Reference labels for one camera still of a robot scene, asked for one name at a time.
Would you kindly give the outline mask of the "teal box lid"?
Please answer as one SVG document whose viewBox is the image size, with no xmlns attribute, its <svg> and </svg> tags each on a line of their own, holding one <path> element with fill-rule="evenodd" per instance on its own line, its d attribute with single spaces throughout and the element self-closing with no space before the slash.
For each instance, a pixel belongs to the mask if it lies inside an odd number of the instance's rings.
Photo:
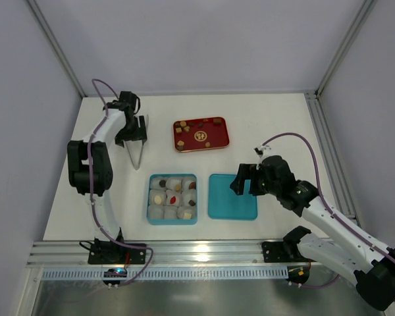
<svg viewBox="0 0 395 316">
<path fill-rule="evenodd" d="M 209 177 L 208 216 L 217 220 L 256 220 L 257 198 L 248 193 L 236 195 L 230 189 L 234 179 L 233 174 L 212 174 Z"/>
</svg>

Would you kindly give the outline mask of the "white oval chocolate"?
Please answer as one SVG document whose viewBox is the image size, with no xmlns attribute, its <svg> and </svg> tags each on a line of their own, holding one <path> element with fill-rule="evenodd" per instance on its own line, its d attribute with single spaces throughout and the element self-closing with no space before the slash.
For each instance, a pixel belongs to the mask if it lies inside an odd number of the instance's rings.
<svg viewBox="0 0 395 316">
<path fill-rule="evenodd" d="M 161 204 L 161 202 L 162 202 L 161 197 L 160 197 L 160 196 L 155 196 L 155 197 L 154 197 L 154 202 L 155 202 L 156 204 Z"/>
</svg>

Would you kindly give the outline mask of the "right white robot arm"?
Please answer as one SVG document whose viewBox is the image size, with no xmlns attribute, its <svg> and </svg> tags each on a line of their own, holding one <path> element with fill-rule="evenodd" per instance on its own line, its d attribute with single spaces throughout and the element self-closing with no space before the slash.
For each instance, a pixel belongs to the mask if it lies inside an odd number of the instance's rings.
<svg viewBox="0 0 395 316">
<path fill-rule="evenodd" d="M 279 155 L 264 156 L 258 164 L 242 163 L 230 189 L 244 193 L 250 182 L 253 196 L 275 196 L 283 208 L 320 228 L 333 244 L 299 226 L 289 232 L 298 253 L 328 267 L 354 285 L 371 307 L 386 310 L 395 303 L 395 247 L 379 241 L 328 205 L 318 188 L 298 180 Z"/>
</svg>

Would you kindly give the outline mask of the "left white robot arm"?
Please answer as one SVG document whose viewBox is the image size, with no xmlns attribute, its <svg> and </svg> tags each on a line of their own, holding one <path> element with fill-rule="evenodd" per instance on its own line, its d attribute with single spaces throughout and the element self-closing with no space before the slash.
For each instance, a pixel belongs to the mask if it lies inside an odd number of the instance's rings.
<svg viewBox="0 0 395 316">
<path fill-rule="evenodd" d="M 104 103 L 103 116 L 95 128 L 83 139 L 71 140 L 67 145 L 69 184 L 88 201 L 96 227 L 94 245 L 100 252 L 132 249 L 144 254 L 148 249 L 124 241 L 109 195 L 113 183 L 111 145 L 128 149 L 129 142 L 140 142 L 138 161 L 128 153 L 134 169 L 140 168 L 148 123 L 148 117 L 138 115 L 140 108 L 136 94 L 120 92 L 118 99 Z"/>
</svg>

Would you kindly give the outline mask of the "red rectangular tray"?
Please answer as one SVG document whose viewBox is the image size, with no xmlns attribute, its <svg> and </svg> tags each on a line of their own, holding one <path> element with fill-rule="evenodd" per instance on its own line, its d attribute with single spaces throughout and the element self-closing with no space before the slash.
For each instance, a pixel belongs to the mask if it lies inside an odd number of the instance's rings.
<svg viewBox="0 0 395 316">
<path fill-rule="evenodd" d="M 215 118 L 220 118 L 222 123 L 213 124 Z M 230 144 L 227 124 L 222 117 L 177 120 L 172 124 L 172 131 L 174 148 L 181 153 L 222 149 Z M 183 141 L 184 146 L 178 147 L 178 141 Z"/>
</svg>

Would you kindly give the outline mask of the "teal box with paper cups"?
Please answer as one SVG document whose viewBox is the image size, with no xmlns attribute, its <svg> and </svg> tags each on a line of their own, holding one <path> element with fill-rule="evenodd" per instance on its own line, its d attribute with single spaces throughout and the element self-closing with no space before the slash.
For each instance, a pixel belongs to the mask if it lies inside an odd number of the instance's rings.
<svg viewBox="0 0 395 316">
<path fill-rule="evenodd" d="M 154 226 L 186 226 L 198 221 L 198 179 L 194 174 L 152 174 L 146 218 Z"/>
</svg>

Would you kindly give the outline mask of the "aluminium mounting rail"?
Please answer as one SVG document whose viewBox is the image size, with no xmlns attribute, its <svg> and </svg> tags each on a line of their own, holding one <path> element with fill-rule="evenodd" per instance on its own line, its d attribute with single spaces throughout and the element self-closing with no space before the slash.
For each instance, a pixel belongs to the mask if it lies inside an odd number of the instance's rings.
<svg viewBox="0 0 395 316">
<path fill-rule="evenodd" d="M 163 240 L 147 241 L 154 251 L 152 265 L 251 265 L 263 264 L 262 240 Z M 36 242 L 27 267 L 85 266 L 89 251 L 75 241 Z"/>
</svg>

